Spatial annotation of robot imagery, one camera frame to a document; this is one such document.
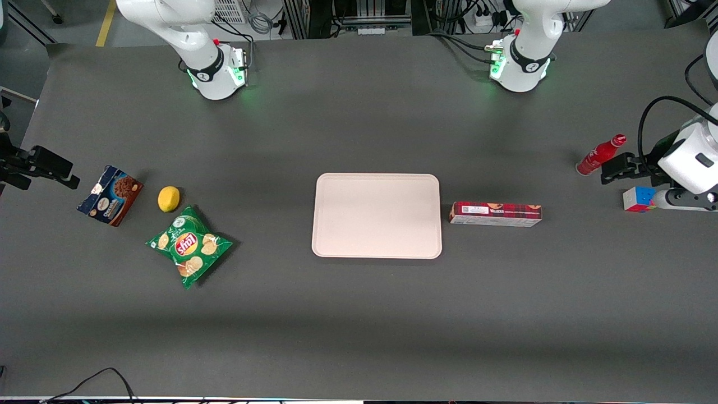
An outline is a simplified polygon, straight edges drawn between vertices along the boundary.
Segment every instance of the lay's logo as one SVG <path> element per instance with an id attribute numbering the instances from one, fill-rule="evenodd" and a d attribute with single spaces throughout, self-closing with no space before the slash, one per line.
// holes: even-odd
<path id="1" fill-rule="evenodd" d="M 177 242 L 174 243 L 174 250 L 182 256 L 192 254 L 196 249 L 197 236 L 193 233 L 184 233 L 182 236 L 179 236 Z"/>

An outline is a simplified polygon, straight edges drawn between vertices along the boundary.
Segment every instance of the yellow floor line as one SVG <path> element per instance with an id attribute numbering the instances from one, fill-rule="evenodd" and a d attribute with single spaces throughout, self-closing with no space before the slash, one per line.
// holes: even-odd
<path id="1" fill-rule="evenodd" d="M 110 4 L 107 5 L 107 11 L 105 12 L 105 19 L 102 20 L 102 27 L 100 28 L 100 34 L 97 36 L 97 42 L 95 46 L 105 46 L 107 40 L 107 34 L 110 32 L 110 26 L 112 25 L 112 17 L 115 15 L 115 0 L 110 0 Z"/>

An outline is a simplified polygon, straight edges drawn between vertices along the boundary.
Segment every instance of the chocolate cookie box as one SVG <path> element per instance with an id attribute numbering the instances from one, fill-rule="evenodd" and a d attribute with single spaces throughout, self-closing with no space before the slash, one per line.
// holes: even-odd
<path id="1" fill-rule="evenodd" d="M 78 206 L 78 210 L 91 218 L 117 227 L 142 187 L 142 183 L 124 171 L 107 165 L 90 196 Z"/>

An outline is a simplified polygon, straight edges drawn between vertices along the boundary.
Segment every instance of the plastic tray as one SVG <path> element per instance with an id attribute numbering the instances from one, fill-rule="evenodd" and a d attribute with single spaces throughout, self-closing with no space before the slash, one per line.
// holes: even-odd
<path id="1" fill-rule="evenodd" d="M 326 173 L 317 180 L 320 257 L 432 260 L 442 252 L 439 181 L 430 174 Z"/>

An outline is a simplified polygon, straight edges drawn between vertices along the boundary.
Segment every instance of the bottle cap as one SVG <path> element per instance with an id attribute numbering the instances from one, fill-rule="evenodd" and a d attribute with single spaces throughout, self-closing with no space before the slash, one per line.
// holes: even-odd
<path id="1" fill-rule="evenodd" d="M 611 139 L 611 144 L 616 147 L 621 147 L 626 143 L 626 136 L 624 134 L 617 134 Z"/>

